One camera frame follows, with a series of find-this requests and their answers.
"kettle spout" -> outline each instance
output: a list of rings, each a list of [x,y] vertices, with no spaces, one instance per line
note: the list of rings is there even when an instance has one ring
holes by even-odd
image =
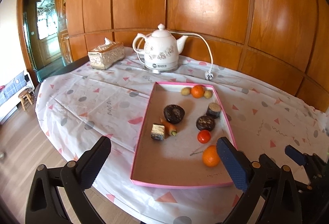
[[[182,53],[187,38],[188,36],[184,35],[177,40],[177,49],[179,54]]]

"carrot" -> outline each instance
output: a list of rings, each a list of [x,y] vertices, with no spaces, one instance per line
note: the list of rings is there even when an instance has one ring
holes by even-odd
[[[172,136],[176,136],[177,134],[177,128],[175,125],[173,124],[170,124],[169,122],[165,121],[163,118],[160,117],[160,122],[161,124],[164,125],[164,128],[166,130],[166,132],[169,134],[169,135],[172,135]]]

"power cord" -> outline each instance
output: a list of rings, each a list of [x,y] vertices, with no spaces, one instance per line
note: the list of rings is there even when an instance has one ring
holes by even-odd
[[[211,53],[209,44],[207,43],[207,41],[199,34],[197,33],[182,33],[182,32],[176,32],[176,31],[169,31],[170,33],[174,33],[174,34],[179,34],[179,35],[190,35],[190,36],[197,36],[199,38],[201,38],[203,40],[203,42],[206,44],[208,51],[209,51],[209,55],[210,55],[210,69],[208,71],[205,72],[205,78],[206,80],[211,81],[213,79],[213,55]],[[137,45],[137,49],[139,49],[140,44],[142,43],[143,38],[139,41],[138,45]],[[137,53],[137,57],[139,59],[139,61],[144,64],[144,62],[140,59],[139,57],[139,53]]]

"kettle base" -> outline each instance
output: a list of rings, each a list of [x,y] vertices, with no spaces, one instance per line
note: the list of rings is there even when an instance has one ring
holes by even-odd
[[[144,66],[144,69],[148,72],[154,73],[154,74],[161,74],[161,73],[165,73],[165,72],[174,72],[176,71],[178,68],[178,65],[168,69],[168,70],[159,70],[159,69],[155,69],[155,68],[148,68],[147,66]]]

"tablecloth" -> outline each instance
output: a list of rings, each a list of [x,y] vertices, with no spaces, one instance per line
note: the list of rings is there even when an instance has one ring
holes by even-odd
[[[151,74],[137,55],[106,71],[89,63],[71,73],[47,78],[36,104],[41,129],[66,160],[78,160],[101,136],[112,152],[93,186],[118,207],[147,224],[214,224],[223,221],[241,196],[234,186],[171,190],[132,184],[130,171],[141,123],[154,82],[209,84],[210,64],[180,56],[175,73]],[[304,168],[284,154],[291,144],[327,160],[328,116],[267,83],[217,65],[214,85],[223,103],[239,150],[249,160],[266,153],[278,165],[289,165],[295,179],[308,183]],[[262,206],[259,202],[251,220]]]

